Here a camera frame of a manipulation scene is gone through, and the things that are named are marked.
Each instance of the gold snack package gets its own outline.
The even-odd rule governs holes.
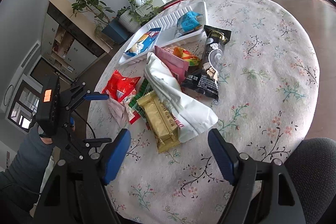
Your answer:
[[[147,121],[157,139],[159,153],[180,144],[179,127],[155,91],[147,93],[137,100],[145,111]]]

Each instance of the round table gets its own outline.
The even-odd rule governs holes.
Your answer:
[[[206,2],[208,25],[232,34],[220,70],[219,101],[185,92],[214,110],[214,128],[238,152],[255,160],[285,161],[307,134],[318,97],[319,64],[307,33],[270,0],[185,0],[158,17],[198,1]],[[201,57],[205,40],[204,34],[184,48]],[[145,60],[118,65],[127,44],[105,69],[96,91],[102,91],[115,69],[126,77],[143,77]],[[114,139],[120,130],[106,101],[91,102],[88,121],[97,137]],[[217,223],[232,187],[209,149],[208,133],[158,154],[142,119],[125,127],[131,147],[117,178],[106,187],[115,210],[144,224]],[[92,137],[89,128],[87,133]]]

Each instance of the red bag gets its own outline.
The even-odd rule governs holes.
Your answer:
[[[135,86],[139,82],[140,78],[141,77],[123,77],[118,70],[115,70],[102,93],[106,93],[106,90],[108,90],[110,96],[120,103],[132,92],[132,90],[135,89]]]

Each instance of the floor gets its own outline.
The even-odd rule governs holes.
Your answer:
[[[307,31],[320,64],[320,87],[315,116],[307,138],[329,137],[336,140],[336,8],[326,0],[272,0],[288,10]],[[94,90],[105,67],[111,60],[106,55],[79,79]],[[90,103],[84,102],[78,112],[86,119]],[[85,133],[86,125],[75,117],[76,131]]]

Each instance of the blue snack package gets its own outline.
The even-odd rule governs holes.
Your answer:
[[[138,41],[135,42],[135,44],[124,53],[128,56],[133,57],[146,51],[148,47],[152,45],[152,43],[156,40],[160,31],[161,28],[152,28],[149,31],[145,32],[142,37],[140,37]]]
[[[177,31],[175,38],[192,33],[199,30],[202,25],[198,22],[197,17],[201,14],[189,11],[177,20]]]

